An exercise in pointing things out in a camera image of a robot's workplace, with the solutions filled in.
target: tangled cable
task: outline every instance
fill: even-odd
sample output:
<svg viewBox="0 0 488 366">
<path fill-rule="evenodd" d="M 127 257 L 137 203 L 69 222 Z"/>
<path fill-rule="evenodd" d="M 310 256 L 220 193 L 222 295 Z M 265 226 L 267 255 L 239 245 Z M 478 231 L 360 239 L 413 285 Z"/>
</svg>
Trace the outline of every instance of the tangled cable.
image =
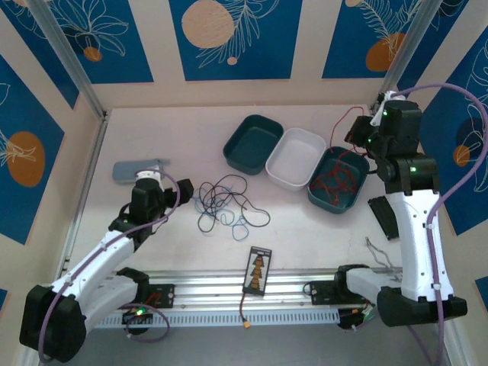
<svg viewBox="0 0 488 366">
<path fill-rule="evenodd" d="M 241 181 L 244 185 L 241 191 L 234 191 L 233 187 L 236 182 L 229 181 L 231 178 Z M 226 181 L 229 183 L 234 183 L 234 185 L 225 184 Z M 243 241 L 249 236 L 249 228 L 247 227 L 264 227 L 271 222 L 271 215 L 268 211 L 257 208 L 251 201 L 244 195 L 247 191 L 248 183 L 247 180 L 235 174 L 228 174 L 222 177 L 215 185 L 205 181 L 201 186 L 195 190 L 193 199 L 195 210 L 200 214 L 198 217 L 197 225 L 198 229 L 202 233 L 209 233 L 212 231 L 217 222 L 224 226 L 232 227 L 232 236 L 237 242 Z M 239 216 L 236 215 L 228 206 L 235 202 L 239 206 Z M 254 210 L 254 212 L 264 214 L 267 217 L 265 223 L 253 223 L 246 217 L 246 211 L 249 208 Z M 203 220 L 205 217 L 211 219 L 211 224 L 208 228 L 203 226 Z M 236 229 L 243 228 L 244 235 L 238 236 Z"/>
<path fill-rule="evenodd" d="M 310 184 L 310 190 L 322 188 L 327 193 L 329 203 L 334 206 L 339 203 L 339 195 L 341 193 L 354 194 L 358 191 L 356 178 L 352 174 L 350 167 L 341 162 L 341 158 L 353 149 L 354 147 L 340 154 L 334 167 L 327 173 L 317 176 Z"/>
</svg>

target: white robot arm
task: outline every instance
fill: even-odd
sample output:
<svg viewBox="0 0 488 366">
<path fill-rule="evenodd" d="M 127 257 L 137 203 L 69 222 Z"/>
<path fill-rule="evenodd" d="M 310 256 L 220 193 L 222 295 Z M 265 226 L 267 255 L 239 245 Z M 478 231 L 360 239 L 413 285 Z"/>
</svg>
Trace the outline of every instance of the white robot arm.
<svg viewBox="0 0 488 366">
<path fill-rule="evenodd" d="M 193 194 L 190 180 L 175 183 L 180 193 L 178 203 L 187 203 Z M 149 276 L 132 268 L 116 274 L 114 270 L 154 234 L 155 221 L 165 222 L 165 210 L 175 208 L 176 197 L 172 189 L 162 189 L 158 170 L 138 172 L 131 202 L 122 207 L 102 241 L 49 287 L 38 285 L 29 292 L 21 325 L 21 344 L 38 349 L 43 338 L 43 353 L 67 362 L 78 353 L 86 335 L 106 316 L 127 303 L 144 303 L 149 296 Z M 49 313 L 55 297 L 59 300 Z M 43 331 L 42 323 L 47 316 L 49 322 Z"/>
<path fill-rule="evenodd" d="M 356 120 L 346 141 L 368 151 L 385 184 L 400 234 L 401 286 L 388 275 L 369 268 L 346 268 L 338 286 L 377 304 L 387 326 L 435 323 L 438 320 L 435 289 L 440 290 L 446 318 L 463 316 L 467 313 L 466 301 L 454 296 L 442 254 L 438 218 L 434 217 L 427 227 L 427 216 L 439 199 L 439 183 L 435 160 L 417 152 L 422 112 L 404 97 L 391 99 L 392 93 L 385 94 L 373 118 Z M 438 283 L 434 281 L 428 229 L 434 238 Z"/>
</svg>

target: purple cable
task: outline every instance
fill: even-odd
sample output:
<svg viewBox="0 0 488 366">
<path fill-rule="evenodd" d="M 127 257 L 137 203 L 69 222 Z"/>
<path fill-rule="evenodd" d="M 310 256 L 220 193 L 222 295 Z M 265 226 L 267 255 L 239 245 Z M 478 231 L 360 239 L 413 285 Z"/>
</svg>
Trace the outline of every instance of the purple cable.
<svg viewBox="0 0 488 366">
<path fill-rule="evenodd" d="M 112 244 L 114 244 L 115 242 L 117 242 L 118 240 L 124 238 L 125 236 L 131 234 L 131 233 L 134 233 L 136 232 L 137 230 L 141 230 L 141 229 L 145 229 L 149 226 L 152 226 L 152 225 L 155 225 L 157 223 L 161 223 L 163 221 L 166 221 L 176 210 L 176 208 L 178 207 L 179 203 L 180 203 L 180 197 L 181 197 L 181 192 L 180 192 L 180 187 L 178 186 L 178 182 L 171 176 L 169 175 L 168 173 L 166 172 L 160 172 L 159 170 L 157 169 L 144 169 L 144 170 L 141 170 L 141 171 L 138 171 L 136 172 L 136 175 L 139 174 L 140 172 L 156 172 L 156 173 L 159 173 L 161 174 L 161 176 L 165 176 L 166 178 L 168 178 L 172 184 L 175 185 L 175 190 L 176 190 L 176 202 L 174 204 L 174 206 L 172 207 L 172 209 L 168 212 L 168 214 L 164 215 L 163 217 L 159 218 L 158 220 L 154 220 L 153 222 L 151 223 L 145 223 L 143 225 L 140 225 L 140 226 L 137 226 L 137 227 L 133 227 L 132 229 L 126 231 L 125 233 L 121 233 L 120 235 L 117 235 L 115 236 L 112 240 L 109 240 L 107 242 L 107 244 L 105 245 L 105 248 L 108 248 L 109 246 L 111 246 Z M 102 248 L 100 248 L 99 250 L 97 250 L 95 253 L 93 253 L 79 268 L 78 270 L 76 270 L 71 278 L 70 278 L 70 281 L 73 282 L 84 270 L 85 268 L 88 267 L 88 265 L 90 263 L 93 262 L 93 260 L 95 258 L 97 258 L 100 253 L 102 253 L 104 250 Z M 39 354 L 39 359 L 40 361 L 43 363 L 43 364 L 46 364 L 48 362 L 51 362 L 53 359 L 48 359 L 48 358 L 45 358 L 44 357 L 44 339 L 46 338 L 46 329 L 47 329 L 47 324 L 49 322 L 49 319 L 51 317 L 51 315 L 53 314 L 53 311 L 54 311 L 54 308 L 56 307 L 56 305 L 58 304 L 58 301 L 59 299 L 61 298 L 61 296 L 64 294 L 64 291 L 66 291 L 66 289 L 70 286 L 70 283 L 69 282 L 66 282 L 62 287 L 61 289 L 59 290 L 59 292 L 56 294 L 56 296 L 54 297 L 53 301 L 51 302 L 51 304 L 49 305 L 49 307 L 47 308 L 47 311 L 46 311 L 46 316 L 44 317 L 44 320 L 43 320 L 43 324 L 42 326 L 40 327 L 40 334 L 39 334 L 39 343 L 37 345 L 37 352 Z"/>
<path fill-rule="evenodd" d="M 481 118 L 483 119 L 484 123 L 484 130 L 488 131 L 488 114 L 486 113 L 486 110 L 481 103 L 481 101 L 476 98 L 472 93 L 470 93 L 468 90 L 465 88 L 462 88 L 460 86 L 454 85 L 454 84 L 449 84 L 447 82 L 439 82 L 435 84 L 429 84 L 429 85 L 422 85 L 422 86 L 415 86 L 413 88 L 408 88 L 403 91 L 399 91 L 398 93 L 395 93 L 391 95 L 392 97 L 396 97 L 398 95 L 404 95 L 404 94 L 409 94 L 411 92 L 415 92 L 417 90 L 422 90 L 422 89 L 427 89 L 427 88 L 446 88 L 446 89 L 451 89 L 456 92 L 460 92 L 462 95 L 468 97 L 471 101 L 473 101 L 474 105 L 476 105 L 477 110 L 481 113 Z M 437 202 L 434 204 L 432 207 L 431 211 L 429 212 L 429 215 L 427 215 L 427 240 L 429 241 L 429 251 L 430 251 L 430 256 L 432 260 L 432 272 L 433 272 L 433 277 L 434 277 L 434 284 L 439 283 L 439 270 L 438 270 L 438 264 L 437 264 L 437 255 L 435 253 L 435 245 L 434 245 L 434 236 L 432 234 L 432 229 L 430 229 L 430 225 L 432 224 L 432 221 L 434 220 L 435 214 L 441 207 L 441 205 L 450 197 L 454 192 L 456 192 L 460 186 L 462 186 L 464 183 L 467 182 L 469 178 L 473 176 L 476 170 L 480 167 L 481 164 L 483 164 L 485 158 L 486 158 L 486 153 L 488 152 L 488 133 L 484 133 L 484 144 L 483 148 L 481 150 L 481 154 L 474 163 L 473 167 L 469 170 L 466 175 L 460 179 L 458 183 L 453 185 L 444 195 L 442 195 Z M 442 298 L 441 298 L 441 291 L 440 290 L 435 290 L 435 299 L 437 302 L 437 311 L 439 315 L 439 340 L 438 340 L 438 347 L 437 347 L 437 357 L 435 359 L 435 365 L 439 365 L 442 362 L 442 353 L 444 351 L 444 309 L 442 307 Z M 416 339 L 419 336 L 414 329 L 411 329 L 411 332 L 416 335 Z"/>
<path fill-rule="evenodd" d="M 127 334 L 127 338 L 132 339 L 134 341 L 142 342 L 142 343 L 157 343 L 157 342 L 161 342 L 164 338 L 166 338 L 168 336 L 169 320 L 168 320 L 168 317 L 165 314 L 163 314 L 161 310 L 156 309 L 155 307 L 151 307 L 150 305 L 146 305 L 145 303 L 126 303 L 125 305 L 123 305 L 121 307 L 121 309 L 127 309 L 127 308 L 131 308 L 131 307 L 145 307 L 146 309 L 151 310 L 154 313 L 158 314 L 160 317 L 162 317 L 162 319 L 166 323 L 166 332 L 165 332 L 165 334 L 161 335 L 160 337 L 152 338 L 152 339 L 146 339 L 143 337 L 134 337 L 132 334 L 129 333 L 129 324 L 133 319 L 136 319 L 136 317 L 134 317 L 131 320 L 129 320 L 127 322 L 127 324 L 125 325 L 124 330 L 125 330 L 125 333 Z"/>
<path fill-rule="evenodd" d="M 419 345 L 420 349 L 422 349 L 422 353 L 424 354 L 425 358 L 427 359 L 427 362 L 429 364 L 432 364 L 432 357 L 430 357 L 429 350 L 427 349 L 427 346 L 425 343 L 422 341 L 422 338 L 420 338 L 420 335 L 412 326 L 406 326 L 408 330 L 412 333 L 413 338 L 415 338 L 417 345 Z"/>
</svg>

